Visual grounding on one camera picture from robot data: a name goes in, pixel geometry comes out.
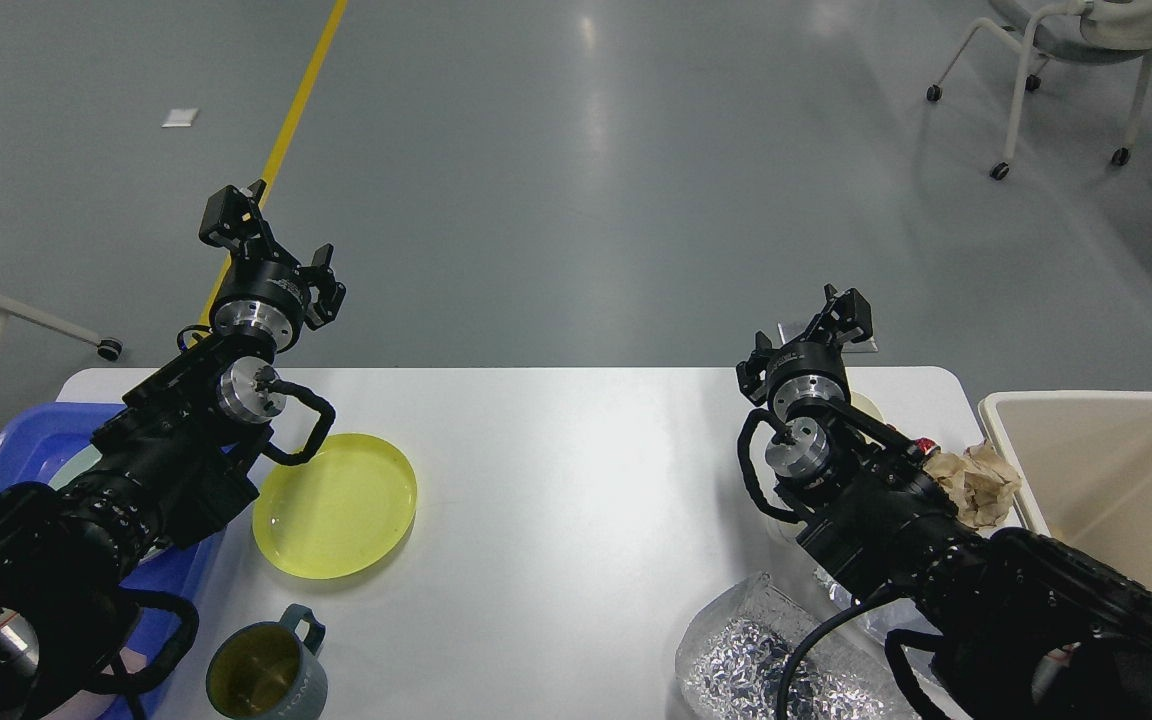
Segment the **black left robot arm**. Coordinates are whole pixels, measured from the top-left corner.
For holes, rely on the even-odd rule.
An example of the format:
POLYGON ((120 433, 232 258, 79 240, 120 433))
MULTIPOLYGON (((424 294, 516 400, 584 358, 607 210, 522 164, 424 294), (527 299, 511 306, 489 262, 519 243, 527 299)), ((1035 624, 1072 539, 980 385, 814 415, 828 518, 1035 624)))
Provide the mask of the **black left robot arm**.
POLYGON ((305 464, 328 437, 334 407, 274 361, 333 323, 346 287, 329 243, 310 263, 279 245, 266 191, 256 179, 206 202, 198 237, 230 253, 206 327, 96 429, 96 464, 61 488, 0 491, 0 719, 41 719, 81 692, 145 717, 141 697, 177 669, 200 619, 126 579, 156 544, 185 550, 236 520, 259 495, 257 458, 305 464))

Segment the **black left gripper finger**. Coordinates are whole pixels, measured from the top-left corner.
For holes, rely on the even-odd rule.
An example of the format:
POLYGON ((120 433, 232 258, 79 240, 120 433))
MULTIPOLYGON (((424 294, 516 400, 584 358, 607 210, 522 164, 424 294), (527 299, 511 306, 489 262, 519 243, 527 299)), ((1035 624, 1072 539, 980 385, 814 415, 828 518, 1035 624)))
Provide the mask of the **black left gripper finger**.
POLYGON ((206 200, 198 240, 207 247, 227 250, 233 260, 274 259, 273 232, 260 209, 266 188, 265 179, 256 179, 242 188, 233 184, 220 188, 206 200))
POLYGON ((303 323, 311 331, 319 331, 326 324, 334 323, 346 297, 347 288, 338 281, 332 270, 334 251, 333 243, 325 243, 314 251, 311 263, 300 268, 300 276, 308 291, 303 323))

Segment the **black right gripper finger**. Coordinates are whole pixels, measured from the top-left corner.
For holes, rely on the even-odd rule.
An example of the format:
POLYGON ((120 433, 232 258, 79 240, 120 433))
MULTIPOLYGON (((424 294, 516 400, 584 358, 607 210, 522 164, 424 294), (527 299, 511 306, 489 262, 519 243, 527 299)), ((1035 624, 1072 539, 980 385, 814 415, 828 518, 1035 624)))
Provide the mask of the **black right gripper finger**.
POLYGON ((765 373, 774 356, 774 344, 763 331, 755 332, 755 346, 748 359, 735 367, 738 392, 751 406, 764 406, 767 397, 765 373))
POLYGON ((865 344, 874 341, 872 306, 856 288, 838 291, 824 285, 826 304, 806 324, 804 340, 832 348, 865 344))

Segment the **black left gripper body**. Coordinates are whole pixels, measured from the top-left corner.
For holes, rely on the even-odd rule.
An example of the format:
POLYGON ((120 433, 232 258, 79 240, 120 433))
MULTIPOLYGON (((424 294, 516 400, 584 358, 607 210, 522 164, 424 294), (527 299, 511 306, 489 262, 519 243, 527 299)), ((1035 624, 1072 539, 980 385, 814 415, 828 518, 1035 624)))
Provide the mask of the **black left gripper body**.
POLYGON ((234 260, 209 309, 212 331, 262 333, 282 354, 300 340, 308 314, 308 286, 296 264, 234 260))

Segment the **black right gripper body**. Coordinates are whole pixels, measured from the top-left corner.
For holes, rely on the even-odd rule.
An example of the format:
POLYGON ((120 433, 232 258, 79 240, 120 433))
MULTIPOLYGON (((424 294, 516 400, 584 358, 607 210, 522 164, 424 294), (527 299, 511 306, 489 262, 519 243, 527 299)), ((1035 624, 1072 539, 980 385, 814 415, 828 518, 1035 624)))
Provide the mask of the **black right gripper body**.
POLYGON ((765 369, 763 388, 772 414, 790 420, 790 407, 803 397, 851 404, 849 379, 838 344, 794 341, 778 348, 765 369))

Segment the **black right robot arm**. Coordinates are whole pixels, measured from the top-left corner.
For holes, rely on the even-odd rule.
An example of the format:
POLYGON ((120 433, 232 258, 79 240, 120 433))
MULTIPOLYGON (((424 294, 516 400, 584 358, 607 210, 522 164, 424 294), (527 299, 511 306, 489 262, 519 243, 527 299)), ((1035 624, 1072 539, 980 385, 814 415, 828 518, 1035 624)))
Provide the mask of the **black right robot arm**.
POLYGON ((925 471, 932 456, 852 406, 842 351, 873 334, 858 290, 824 287, 823 310, 781 344, 756 333, 735 372, 751 402, 737 438, 742 483, 768 518, 854 602, 809 632, 785 662, 774 717, 829 632, 910 598, 934 632, 895 629, 884 655, 923 719, 908 650, 932 655, 945 691, 973 719, 1152 719, 1152 592, 1068 544, 1023 528, 990 537, 961 523, 925 471))

